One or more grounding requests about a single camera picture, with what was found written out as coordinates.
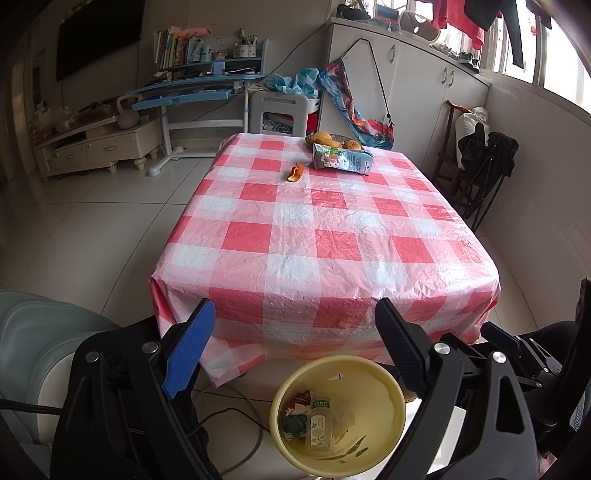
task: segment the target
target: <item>row of books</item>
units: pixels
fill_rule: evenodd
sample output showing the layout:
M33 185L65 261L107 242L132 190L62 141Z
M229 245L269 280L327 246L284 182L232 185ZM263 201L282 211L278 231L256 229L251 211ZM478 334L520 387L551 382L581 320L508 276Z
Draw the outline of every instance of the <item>row of books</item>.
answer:
M156 69L164 70L176 65L184 65L194 58L197 46L202 42L199 38L185 39L178 36L180 27L170 27L168 30L158 30L152 34L152 49Z

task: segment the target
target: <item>red clothing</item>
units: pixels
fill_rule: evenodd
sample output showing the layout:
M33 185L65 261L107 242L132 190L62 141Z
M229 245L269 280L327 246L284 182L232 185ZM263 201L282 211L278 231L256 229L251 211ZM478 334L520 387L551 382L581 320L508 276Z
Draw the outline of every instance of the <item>red clothing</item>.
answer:
M452 25L472 39L472 48L480 50L484 45L484 30L478 27L464 13L465 0L427 0L433 4L434 27L447 28Z

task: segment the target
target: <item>kettlebell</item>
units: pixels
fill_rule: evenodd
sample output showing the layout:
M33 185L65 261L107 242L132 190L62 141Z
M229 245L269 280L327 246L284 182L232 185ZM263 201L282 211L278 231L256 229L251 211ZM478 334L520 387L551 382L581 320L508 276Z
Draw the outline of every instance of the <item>kettlebell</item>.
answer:
M121 102L123 100L127 100L128 98L139 97L135 93L132 93L130 95L123 95L117 98L117 111L119 112L119 117L117 118L117 125L119 125L119 128L121 130L133 128L139 123L139 112L137 110L133 110L132 108L123 108L121 106Z

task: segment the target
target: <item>red and white tablecloth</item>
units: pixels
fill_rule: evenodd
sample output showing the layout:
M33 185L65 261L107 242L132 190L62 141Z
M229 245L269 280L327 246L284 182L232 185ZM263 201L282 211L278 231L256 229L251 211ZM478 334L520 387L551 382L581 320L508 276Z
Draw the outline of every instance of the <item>red and white tablecloth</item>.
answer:
M495 264L404 155L367 150L369 176L314 170L302 138L238 134L218 153L150 278L162 335L214 302L201 357L214 385L277 357L389 362L383 297L432 339L478 338L501 290ZM306 167L290 183L295 162Z

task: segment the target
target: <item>bag strap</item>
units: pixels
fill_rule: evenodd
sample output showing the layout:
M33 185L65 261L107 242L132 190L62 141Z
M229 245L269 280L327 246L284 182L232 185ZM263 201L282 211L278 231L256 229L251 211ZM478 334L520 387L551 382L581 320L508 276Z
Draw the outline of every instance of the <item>bag strap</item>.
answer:
M355 45L357 45L357 42L360 40L365 40L369 45L369 51L371 52L371 56L374 60L375 71L378 74L379 86L382 89L382 97L384 98L384 105L386 106L386 117L388 118L388 122L390 124L390 129L393 129L394 124L392 123L392 117L390 117L390 110L388 109L388 100L386 99L386 93L384 92L384 84L382 83L382 77L379 74L378 62L375 60L374 48L372 47L371 42L367 38L358 38L357 40L355 40L353 45L351 45L349 48L347 48L345 53L343 53L337 60L342 60L345 57L345 55L347 55L350 52L350 50Z

